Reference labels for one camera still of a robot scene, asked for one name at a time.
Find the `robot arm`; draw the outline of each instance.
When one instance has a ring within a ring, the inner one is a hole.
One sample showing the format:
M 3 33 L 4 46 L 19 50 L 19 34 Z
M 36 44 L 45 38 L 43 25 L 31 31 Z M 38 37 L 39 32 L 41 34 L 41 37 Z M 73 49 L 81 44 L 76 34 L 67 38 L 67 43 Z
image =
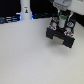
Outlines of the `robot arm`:
M 71 48 L 75 40 L 73 35 L 76 24 L 76 14 L 73 12 L 84 15 L 84 2 L 83 0 L 50 1 L 59 10 L 59 14 L 53 15 L 46 31 L 46 37 L 54 40 L 58 44 Z

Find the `table surface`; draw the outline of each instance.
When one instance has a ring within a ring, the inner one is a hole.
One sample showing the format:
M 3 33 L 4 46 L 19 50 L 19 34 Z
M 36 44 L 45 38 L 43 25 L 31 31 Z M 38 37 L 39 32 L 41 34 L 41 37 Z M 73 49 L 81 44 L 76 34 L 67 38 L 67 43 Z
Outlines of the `table surface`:
M 50 18 L 0 24 L 0 84 L 84 84 L 84 27 L 72 49 L 46 38 Z

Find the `white table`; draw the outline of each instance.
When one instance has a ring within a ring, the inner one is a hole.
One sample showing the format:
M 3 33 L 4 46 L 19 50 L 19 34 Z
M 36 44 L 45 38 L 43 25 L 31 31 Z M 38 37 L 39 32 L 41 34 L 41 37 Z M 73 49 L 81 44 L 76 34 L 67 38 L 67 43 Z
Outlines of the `white table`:
M 0 84 L 84 84 L 84 28 L 72 49 L 46 38 L 50 19 L 0 24 Z

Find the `white tabletop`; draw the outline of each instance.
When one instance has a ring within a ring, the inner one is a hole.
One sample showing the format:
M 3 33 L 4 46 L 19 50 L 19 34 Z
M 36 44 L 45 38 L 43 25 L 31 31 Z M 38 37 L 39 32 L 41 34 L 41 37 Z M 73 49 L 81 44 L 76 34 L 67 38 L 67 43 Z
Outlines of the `white tabletop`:
M 0 84 L 84 84 L 84 27 L 69 49 L 46 38 L 49 23 L 0 24 Z

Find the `black component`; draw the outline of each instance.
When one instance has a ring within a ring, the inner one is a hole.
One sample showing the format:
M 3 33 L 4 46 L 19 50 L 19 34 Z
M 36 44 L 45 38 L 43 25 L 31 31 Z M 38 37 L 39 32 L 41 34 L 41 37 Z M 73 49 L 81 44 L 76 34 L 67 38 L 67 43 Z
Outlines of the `black component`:
M 74 38 L 65 35 L 63 44 L 69 48 L 72 48 L 74 40 Z
M 0 24 L 7 23 L 6 19 L 4 17 L 0 17 Z
M 58 32 L 58 31 L 55 31 L 54 36 L 56 36 L 56 37 L 58 37 L 58 38 L 64 40 L 64 36 L 65 36 L 65 35 L 64 35 L 63 33 L 60 33 L 60 32 Z
M 50 28 L 47 28 L 47 31 L 46 31 L 46 37 L 50 38 L 50 39 L 53 39 L 53 36 L 54 36 L 54 30 L 50 29 Z

